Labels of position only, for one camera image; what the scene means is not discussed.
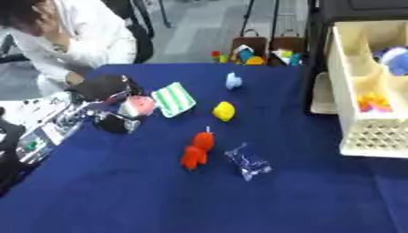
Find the black hair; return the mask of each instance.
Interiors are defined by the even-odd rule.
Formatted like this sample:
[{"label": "black hair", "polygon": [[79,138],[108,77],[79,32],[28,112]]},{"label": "black hair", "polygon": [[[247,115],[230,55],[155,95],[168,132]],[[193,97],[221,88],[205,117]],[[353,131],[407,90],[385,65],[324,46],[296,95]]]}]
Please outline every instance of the black hair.
[{"label": "black hair", "polygon": [[33,25],[41,15],[33,6],[45,0],[0,0],[0,26],[14,27],[15,22]]}]

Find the white shirt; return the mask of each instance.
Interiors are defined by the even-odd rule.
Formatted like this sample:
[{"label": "white shirt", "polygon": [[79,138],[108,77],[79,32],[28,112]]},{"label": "white shirt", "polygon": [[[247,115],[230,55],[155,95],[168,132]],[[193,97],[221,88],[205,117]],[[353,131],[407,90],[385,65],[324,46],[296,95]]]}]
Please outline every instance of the white shirt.
[{"label": "white shirt", "polygon": [[105,64],[131,64],[136,57],[136,39],[125,20],[100,0],[52,0],[59,15],[60,30],[71,37],[67,53],[52,43],[11,30],[17,46],[43,76],[65,83],[70,71],[84,74]]}]

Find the light blue toy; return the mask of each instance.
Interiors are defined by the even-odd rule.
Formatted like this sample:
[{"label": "light blue toy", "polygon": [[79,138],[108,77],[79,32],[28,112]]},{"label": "light blue toy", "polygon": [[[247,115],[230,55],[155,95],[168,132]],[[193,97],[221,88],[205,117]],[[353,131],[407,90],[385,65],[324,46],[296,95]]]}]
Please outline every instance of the light blue toy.
[{"label": "light blue toy", "polygon": [[225,87],[229,90],[242,86],[242,78],[235,76],[235,73],[229,73]]}]

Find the plastic crate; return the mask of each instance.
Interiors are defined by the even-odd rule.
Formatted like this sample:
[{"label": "plastic crate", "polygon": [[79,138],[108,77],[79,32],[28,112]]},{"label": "plastic crate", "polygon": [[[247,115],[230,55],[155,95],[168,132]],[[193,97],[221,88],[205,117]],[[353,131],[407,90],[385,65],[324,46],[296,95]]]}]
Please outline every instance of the plastic crate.
[{"label": "plastic crate", "polygon": [[[408,46],[406,21],[340,22],[325,47],[345,156],[408,157],[408,76],[392,76],[372,51]],[[362,112],[357,96],[386,96],[389,113]]]}]

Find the person's hand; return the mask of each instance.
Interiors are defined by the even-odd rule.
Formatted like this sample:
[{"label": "person's hand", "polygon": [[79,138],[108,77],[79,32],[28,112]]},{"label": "person's hand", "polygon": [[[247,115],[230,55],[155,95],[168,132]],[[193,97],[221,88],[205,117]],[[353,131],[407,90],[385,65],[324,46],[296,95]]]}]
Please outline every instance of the person's hand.
[{"label": "person's hand", "polygon": [[59,19],[56,6],[52,1],[45,1],[44,3],[34,5],[33,10],[37,11],[41,17],[36,20],[36,24],[41,28],[43,37],[53,44],[67,46],[69,37],[66,33],[60,30]]}]

